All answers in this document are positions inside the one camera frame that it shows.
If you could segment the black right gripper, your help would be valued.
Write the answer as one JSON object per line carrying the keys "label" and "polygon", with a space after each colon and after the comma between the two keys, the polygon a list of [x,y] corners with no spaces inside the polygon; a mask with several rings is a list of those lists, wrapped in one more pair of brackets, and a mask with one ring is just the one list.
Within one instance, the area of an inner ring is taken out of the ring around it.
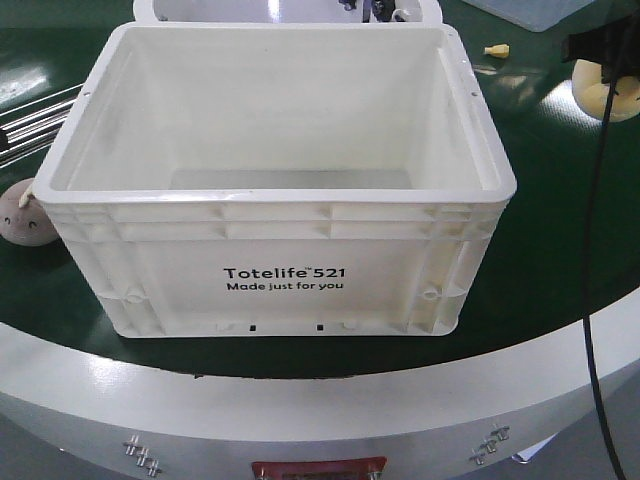
{"label": "black right gripper", "polygon": [[639,10],[595,29],[568,35],[561,61],[584,60],[600,66],[598,79],[610,83],[625,76],[639,77]]}

